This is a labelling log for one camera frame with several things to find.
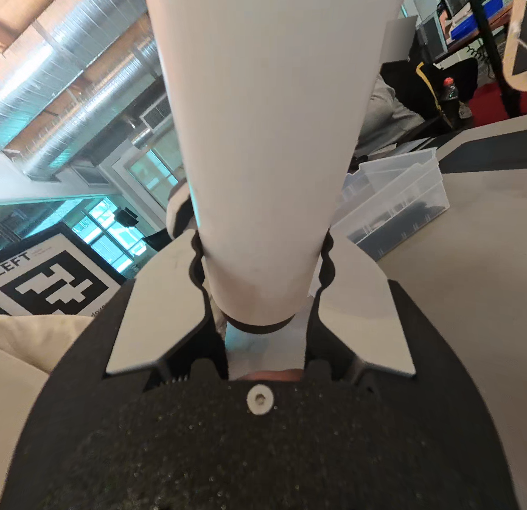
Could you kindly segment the white bottle with black cap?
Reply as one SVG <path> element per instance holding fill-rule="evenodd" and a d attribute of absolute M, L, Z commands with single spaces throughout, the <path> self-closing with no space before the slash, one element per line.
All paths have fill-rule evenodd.
<path fill-rule="evenodd" d="M 403 0 L 146 0 L 210 290 L 243 326 L 308 295 Z"/>

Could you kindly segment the white air vent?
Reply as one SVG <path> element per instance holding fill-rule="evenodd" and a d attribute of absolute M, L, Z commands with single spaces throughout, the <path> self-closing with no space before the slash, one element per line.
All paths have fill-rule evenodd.
<path fill-rule="evenodd" d="M 140 115 L 140 120 L 152 132 L 162 126 L 168 119 L 172 117 L 170 101 L 167 93 L 157 98 L 151 105 L 147 107 Z"/>

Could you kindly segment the dark bottle with red cap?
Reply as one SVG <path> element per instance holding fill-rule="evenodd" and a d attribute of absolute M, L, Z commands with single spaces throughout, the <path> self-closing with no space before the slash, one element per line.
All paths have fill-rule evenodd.
<path fill-rule="evenodd" d="M 460 123 L 459 116 L 459 94 L 455 81 L 452 77 L 447 77 L 443 82 L 443 91 L 439 101 L 444 117 L 448 120 L 453 129 L 457 129 Z"/>

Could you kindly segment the red box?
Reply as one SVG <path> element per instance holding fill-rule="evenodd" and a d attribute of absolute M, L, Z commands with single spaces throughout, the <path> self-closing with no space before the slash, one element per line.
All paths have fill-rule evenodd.
<path fill-rule="evenodd" d="M 472 112 L 472 128 L 509 118 L 501 99 L 501 90 L 496 82 L 479 87 L 469 101 L 469 108 Z"/>

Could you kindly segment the grey desk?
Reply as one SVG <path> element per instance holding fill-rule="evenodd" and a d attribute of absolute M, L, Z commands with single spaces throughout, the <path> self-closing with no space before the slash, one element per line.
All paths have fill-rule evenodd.
<path fill-rule="evenodd" d="M 450 208 L 379 264 L 475 381 L 526 509 L 526 116 L 466 130 L 437 155 Z"/>

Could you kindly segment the black backpack with yellow stripe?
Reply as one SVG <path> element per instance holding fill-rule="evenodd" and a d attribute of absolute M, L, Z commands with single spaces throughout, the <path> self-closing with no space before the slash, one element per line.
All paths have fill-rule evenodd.
<path fill-rule="evenodd" d="M 426 63 L 422 58 L 385 63 L 380 75 L 395 90 L 396 97 L 406 108 L 419 114 L 425 121 L 440 117 L 448 124 L 439 101 L 444 79 L 452 77 L 459 94 L 461 120 L 457 129 L 472 118 L 469 101 L 478 88 L 478 61 L 475 58 L 464 59 L 446 69 Z"/>

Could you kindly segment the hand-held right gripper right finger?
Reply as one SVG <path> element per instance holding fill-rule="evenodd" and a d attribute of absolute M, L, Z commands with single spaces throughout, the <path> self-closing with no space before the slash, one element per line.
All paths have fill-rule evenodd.
<path fill-rule="evenodd" d="M 411 378 L 416 369 L 385 273 L 345 236 L 329 234 L 335 275 L 320 288 L 318 316 L 354 356 L 353 377 L 379 370 Z"/>

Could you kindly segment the wooden table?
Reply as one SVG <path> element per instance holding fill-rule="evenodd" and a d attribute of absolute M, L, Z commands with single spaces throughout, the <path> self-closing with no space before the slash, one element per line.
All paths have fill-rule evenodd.
<path fill-rule="evenodd" d="M 489 28 L 492 32 L 499 29 L 500 27 L 507 26 L 510 22 L 510 17 L 512 13 L 512 2 L 509 2 L 507 6 L 504 6 L 501 10 L 499 10 L 495 15 L 489 19 Z M 439 64 L 446 58 L 451 57 L 458 51 L 464 49 L 465 47 L 469 46 L 471 43 L 473 43 L 475 40 L 479 39 L 481 37 L 479 29 L 475 29 L 472 32 L 468 33 L 465 37 L 462 39 L 458 39 L 454 41 L 452 44 L 448 46 L 448 49 L 445 54 L 438 57 L 434 63 Z"/>

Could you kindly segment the black stand pole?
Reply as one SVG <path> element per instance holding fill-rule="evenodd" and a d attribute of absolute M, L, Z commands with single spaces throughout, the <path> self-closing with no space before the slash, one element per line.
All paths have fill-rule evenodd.
<path fill-rule="evenodd" d="M 504 78 L 503 74 L 503 58 L 500 57 L 495 43 L 493 34 L 489 28 L 488 20 L 486 19 L 483 4 L 481 0 L 469 0 L 472 14 L 474 14 L 481 38 L 486 50 L 487 56 L 490 59 L 491 68 L 494 72 L 494 77 L 501 90 L 501 99 L 506 112 L 510 118 L 521 116 L 521 93 L 513 89 Z"/>

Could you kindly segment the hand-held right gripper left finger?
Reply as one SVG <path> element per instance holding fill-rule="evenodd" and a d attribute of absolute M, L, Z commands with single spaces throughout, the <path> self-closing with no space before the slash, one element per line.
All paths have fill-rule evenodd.
<path fill-rule="evenodd" d="M 133 282 L 108 375 L 155 369 L 186 376 L 196 359 L 214 353 L 214 317 L 203 287 L 203 256 L 196 230 L 157 253 Z"/>

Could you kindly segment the blue parts bin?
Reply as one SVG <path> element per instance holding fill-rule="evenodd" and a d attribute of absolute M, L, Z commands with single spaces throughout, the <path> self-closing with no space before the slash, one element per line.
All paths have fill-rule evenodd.
<path fill-rule="evenodd" d="M 449 37 L 452 41 L 460 40 L 470 33 L 478 29 L 478 25 L 471 9 L 467 8 L 470 4 L 464 7 L 465 12 L 454 21 L 450 29 Z M 488 21 L 492 20 L 496 15 L 501 14 L 505 5 L 504 0 L 486 0 L 483 3 L 483 9 Z"/>

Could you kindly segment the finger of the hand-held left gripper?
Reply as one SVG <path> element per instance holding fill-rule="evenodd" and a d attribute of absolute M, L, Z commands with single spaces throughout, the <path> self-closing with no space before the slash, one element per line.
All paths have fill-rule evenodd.
<path fill-rule="evenodd" d="M 169 193 L 166 229 L 171 239 L 178 238 L 186 230 L 198 229 L 188 180 L 176 184 Z"/>

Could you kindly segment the grey computer case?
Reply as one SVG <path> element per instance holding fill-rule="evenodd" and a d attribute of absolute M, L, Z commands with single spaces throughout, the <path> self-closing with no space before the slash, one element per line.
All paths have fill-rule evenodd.
<path fill-rule="evenodd" d="M 421 21 L 416 29 L 419 49 L 426 62 L 435 64 L 448 56 L 448 47 L 436 11 Z"/>

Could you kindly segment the black board on wooden panel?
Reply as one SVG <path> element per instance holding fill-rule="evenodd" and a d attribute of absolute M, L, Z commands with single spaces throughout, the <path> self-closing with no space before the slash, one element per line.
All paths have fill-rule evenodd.
<path fill-rule="evenodd" d="M 512 3 L 503 74 L 513 89 L 526 92 L 526 0 Z"/>

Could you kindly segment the clear plastic bin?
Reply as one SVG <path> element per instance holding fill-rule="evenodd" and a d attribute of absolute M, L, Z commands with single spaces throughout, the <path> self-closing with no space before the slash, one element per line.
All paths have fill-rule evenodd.
<path fill-rule="evenodd" d="M 435 148 L 364 162 L 348 173 L 330 234 L 353 243 L 418 201 L 450 206 Z"/>

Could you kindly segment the person's left forearm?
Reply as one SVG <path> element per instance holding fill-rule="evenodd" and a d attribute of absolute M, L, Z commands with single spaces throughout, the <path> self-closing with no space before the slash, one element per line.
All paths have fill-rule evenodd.
<path fill-rule="evenodd" d="M 1 315 L 1 351 L 49 375 L 92 320 L 75 315 Z"/>

